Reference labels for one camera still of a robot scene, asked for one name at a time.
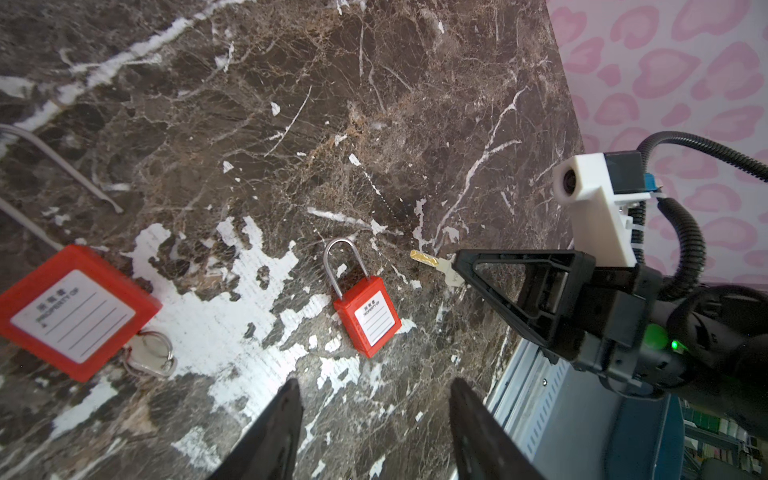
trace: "key ring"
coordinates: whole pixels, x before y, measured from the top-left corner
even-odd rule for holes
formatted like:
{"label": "key ring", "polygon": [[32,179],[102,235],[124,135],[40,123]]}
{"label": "key ring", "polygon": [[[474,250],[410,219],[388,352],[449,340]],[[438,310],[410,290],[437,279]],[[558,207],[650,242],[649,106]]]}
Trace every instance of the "key ring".
{"label": "key ring", "polygon": [[[147,346],[142,338],[145,336],[159,339],[165,345],[167,353],[164,356],[158,356]],[[166,379],[173,374],[176,363],[174,346],[170,339],[165,334],[154,330],[142,330],[137,333],[128,341],[123,352],[123,366],[133,376],[152,375]]]}
{"label": "key ring", "polygon": [[333,240],[328,242],[328,245],[326,245],[326,249],[323,252],[323,267],[325,267],[326,269],[326,275],[328,276],[328,280],[331,281],[331,285],[333,285],[333,289],[336,291],[336,295],[338,295],[341,300],[344,300],[344,294],[339,288],[339,284],[336,282],[336,278],[333,276],[333,272],[331,271],[331,266],[328,264],[328,253],[331,251],[331,247],[333,247],[339,242],[348,243],[349,246],[352,247],[352,252],[355,254],[357,263],[359,263],[360,266],[362,267],[362,272],[365,274],[368,280],[370,280],[371,276],[368,274],[368,270],[366,269],[366,265],[362,262],[362,258],[360,258],[360,252],[357,251],[357,247],[355,247],[355,244],[352,243],[352,241],[349,238],[345,238],[345,237],[334,238]]}

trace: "large red padlock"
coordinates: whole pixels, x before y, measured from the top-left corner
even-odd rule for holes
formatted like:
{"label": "large red padlock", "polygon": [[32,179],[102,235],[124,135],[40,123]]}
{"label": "large red padlock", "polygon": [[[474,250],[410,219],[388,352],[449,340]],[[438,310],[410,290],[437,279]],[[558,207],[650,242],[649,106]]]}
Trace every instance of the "large red padlock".
{"label": "large red padlock", "polygon": [[[352,252],[366,276],[347,293],[342,293],[328,264],[328,252],[339,242],[348,243],[352,247]],[[323,252],[323,266],[336,295],[339,296],[339,299],[333,302],[333,308],[339,313],[353,345],[363,355],[373,357],[402,325],[392,299],[384,288],[384,280],[368,274],[355,244],[347,238],[335,238],[328,242]]]}

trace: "pink patterned fabric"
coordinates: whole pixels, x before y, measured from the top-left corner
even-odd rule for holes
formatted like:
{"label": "pink patterned fabric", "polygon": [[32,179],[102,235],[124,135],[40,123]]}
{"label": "pink patterned fabric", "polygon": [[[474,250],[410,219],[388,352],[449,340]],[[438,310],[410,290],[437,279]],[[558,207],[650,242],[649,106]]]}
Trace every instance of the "pink patterned fabric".
{"label": "pink patterned fabric", "polygon": [[[768,2],[548,0],[587,153],[633,150],[655,131],[703,135],[768,163]],[[649,171],[697,218],[709,281],[768,285],[768,185],[662,145]],[[672,226],[650,202],[649,265],[677,268]]]}

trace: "small red padlock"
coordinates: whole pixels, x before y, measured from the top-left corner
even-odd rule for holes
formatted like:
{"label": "small red padlock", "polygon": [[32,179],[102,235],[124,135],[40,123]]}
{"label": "small red padlock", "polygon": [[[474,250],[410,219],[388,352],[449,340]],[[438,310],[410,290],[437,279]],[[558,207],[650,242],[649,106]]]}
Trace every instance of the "small red padlock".
{"label": "small red padlock", "polygon": [[[328,252],[339,242],[348,243],[352,247],[352,252],[366,276],[347,293],[342,293],[328,264]],[[323,252],[323,266],[336,295],[339,296],[339,299],[333,302],[333,308],[339,313],[353,345],[363,355],[373,357],[402,325],[392,299],[384,288],[384,280],[368,274],[355,244],[346,238],[335,238],[328,242],[326,251]]]}

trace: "black cable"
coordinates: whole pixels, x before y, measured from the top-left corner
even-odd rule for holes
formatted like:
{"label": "black cable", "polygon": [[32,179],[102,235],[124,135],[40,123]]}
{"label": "black cable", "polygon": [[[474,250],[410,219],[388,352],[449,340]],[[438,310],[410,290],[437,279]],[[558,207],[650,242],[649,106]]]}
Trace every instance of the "black cable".
{"label": "black cable", "polygon": [[[715,141],[680,131],[660,131],[638,145],[637,151],[643,159],[643,171],[647,170],[650,153],[661,144],[693,148],[768,182],[768,165]],[[646,209],[645,202],[640,202],[638,207],[629,210],[633,223],[645,226]],[[695,219],[675,199],[660,198],[659,211],[672,223],[677,239],[680,241],[680,262],[677,264],[677,271],[674,276],[665,280],[659,292],[659,300],[677,300],[686,296],[698,284],[699,276],[707,261],[706,246]],[[632,230],[632,243],[641,245],[643,240],[643,230]],[[645,260],[643,250],[640,248],[633,250],[638,263],[643,263]]]}

